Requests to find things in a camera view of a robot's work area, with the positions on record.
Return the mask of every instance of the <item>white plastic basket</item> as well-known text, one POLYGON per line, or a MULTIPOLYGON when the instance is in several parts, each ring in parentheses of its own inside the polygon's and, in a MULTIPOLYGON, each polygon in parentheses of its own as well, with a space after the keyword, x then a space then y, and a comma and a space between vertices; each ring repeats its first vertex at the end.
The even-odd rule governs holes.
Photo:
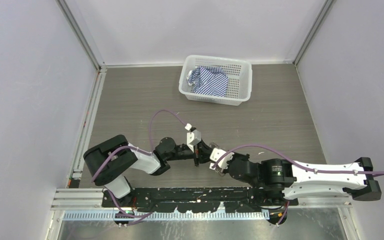
POLYGON ((179 91, 189 100, 238 106, 250 99, 252 85, 253 70, 248 61, 190 55, 186 58, 181 70, 179 91), (191 92, 192 87, 188 85, 187 75, 189 71, 195 69, 195 66, 221 67, 229 78, 226 96, 211 96, 191 92))

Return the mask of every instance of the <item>wood-grain floor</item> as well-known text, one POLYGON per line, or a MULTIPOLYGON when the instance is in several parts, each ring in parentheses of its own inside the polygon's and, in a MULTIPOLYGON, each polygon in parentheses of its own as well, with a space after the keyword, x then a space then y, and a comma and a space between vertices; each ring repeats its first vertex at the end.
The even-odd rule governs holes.
MULTIPOLYGON (((182 67, 110 68, 93 126, 90 147, 123 134, 133 145, 150 150, 148 124, 154 112, 170 109, 202 133, 206 143, 225 150, 238 145, 269 145, 297 161, 326 163, 303 89, 292 64, 253 65, 252 93, 239 106, 187 100, 179 93, 182 67)), ((153 141, 172 137, 185 143, 186 130, 169 113, 153 123, 153 141)), ((253 162, 276 158, 263 149, 245 148, 253 162)), ((124 176, 133 187, 218 187, 244 186, 226 175, 219 176, 208 163, 195 167, 193 160, 171 161, 171 169, 151 176, 128 169, 124 176)), ((81 188, 93 188, 85 169, 81 188)))

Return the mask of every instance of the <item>purple cable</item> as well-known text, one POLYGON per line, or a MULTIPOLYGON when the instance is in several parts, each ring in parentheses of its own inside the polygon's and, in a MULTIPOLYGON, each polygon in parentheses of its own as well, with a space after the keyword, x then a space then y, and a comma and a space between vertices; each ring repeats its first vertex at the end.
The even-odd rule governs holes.
POLYGON ((284 219, 286 213, 288 212, 288 207, 289 207, 289 201, 286 202, 286 205, 285 205, 285 211, 283 212, 283 214, 282 214, 282 216, 280 217, 279 221, 277 221, 276 226, 279 227, 279 224, 282 222, 282 220, 284 219))
MULTIPOLYGON (((98 170, 95 172, 95 174, 93 175, 92 177, 92 182, 95 181, 95 179, 98 177, 99 173, 104 169, 104 167, 111 161, 111 158, 114 157, 118 152, 120 152, 121 150, 124 150, 124 149, 133 149, 133 150, 136 150, 137 152, 141 153, 141 154, 145 154, 145 155, 152 155, 151 152, 147 152, 147 151, 144 151, 138 147, 135 147, 135 146, 121 146, 119 148, 117 148, 116 150, 114 150, 106 159, 105 161, 102 163, 102 165, 98 168, 98 170)), ((136 215, 131 215, 131 214, 127 214, 127 212, 125 212, 119 205, 119 203, 117 202, 116 200, 116 197, 114 196, 114 194, 109 190, 107 189, 109 195, 111 196, 111 199, 112 201, 114 202, 115 206, 118 208, 118 210, 120 212, 122 212, 122 215, 123 216, 126 216, 126 217, 130 217, 130 218, 140 218, 139 220, 136 220, 132 223, 128 223, 127 226, 131 226, 131 225, 135 225, 135 224, 138 224, 140 222, 142 222, 142 220, 144 220, 146 217, 148 217, 149 215, 152 214, 152 212, 150 213, 147 213, 147 214, 144 214, 144 215, 140 215, 140 216, 136 216, 136 215)))
POLYGON ((152 129, 152 122, 153 122, 155 116, 157 116, 157 115, 158 115, 159 113, 161 113, 161 112, 171 113, 173 116, 175 116, 175 117, 181 122, 181 124, 183 124, 184 126, 187 125, 187 123, 186 123, 185 121, 183 121, 179 116, 177 116, 176 113, 174 113, 174 112, 172 112, 172 111, 170 111, 170 110, 168 110, 168 109, 161 109, 161 110, 157 111, 157 112, 151 117, 151 120, 149 121, 149 127, 148 127, 149 144, 150 144, 150 146, 151 146, 151 151, 154 149, 154 142, 153 142, 153 140, 152 140, 152 131, 151 131, 151 129, 152 129))
POLYGON ((116 197, 114 196, 114 193, 111 192, 109 189, 107 189, 107 191, 108 191, 109 196, 111 197, 112 201, 114 202, 114 205, 118 208, 118 210, 119 210, 120 212, 122 212, 123 216, 130 217, 130 218, 142 218, 142 217, 145 217, 145 218, 146 218, 146 217, 148 217, 149 215, 152 214, 152 212, 149 212, 149 213, 147 213, 147 214, 145 214, 145 215, 138 215, 138 216, 128 214, 127 212, 125 212, 125 211, 120 207, 119 203, 118 203, 117 200, 116 200, 116 197))
POLYGON ((97 179, 99 173, 102 172, 102 170, 105 168, 105 166, 111 161, 111 158, 114 157, 118 152, 120 152, 121 150, 124 150, 124 149, 133 149, 133 150, 136 150, 137 152, 139 152, 141 154, 145 154, 145 155, 149 155, 149 156, 152 155, 152 152, 144 151, 144 150, 140 149, 139 147, 121 146, 121 147, 117 148, 116 150, 114 150, 113 152, 111 152, 111 154, 105 159, 105 161, 102 163, 102 165, 98 168, 98 170, 93 175, 92 183, 97 179))
MULTIPOLYGON (((291 164, 297 166, 300 169, 303 169, 303 170, 306 170, 309 172, 313 172, 313 173, 315 172, 315 170, 313 168, 302 166, 302 165, 296 163, 294 160, 287 157, 286 155, 284 155, 283 153, 277 151, 276 149, 271 148, 271 147, 266 146, 266 145, 261 145, 261 144, 245 144, 245 145, 237 146, 237 147, 227 151, 225 154, 221 155, 221 157, 215 162, 215 164, 212 166, 212 168, 213 169, 216 168, 217 164, 224 157, 226 157, 228 154, 233 153, 234 151, 236 151, 238 149, 247 148, 247 147, 257 147, 257 148, 269 150, 270 152, 273 152, 273 153, 281 156, 286 161, 290 162, 291 164)), ((355 174, 354 171, 347 171, 347 170, 317 170, 317 173, 321 173, 321 174, 355 174)), ((369 175, 373 175, 373 177, 379 177, 379 176, 384 175, 384 171, 359 171, 357 174, 369 174, 369 175)))

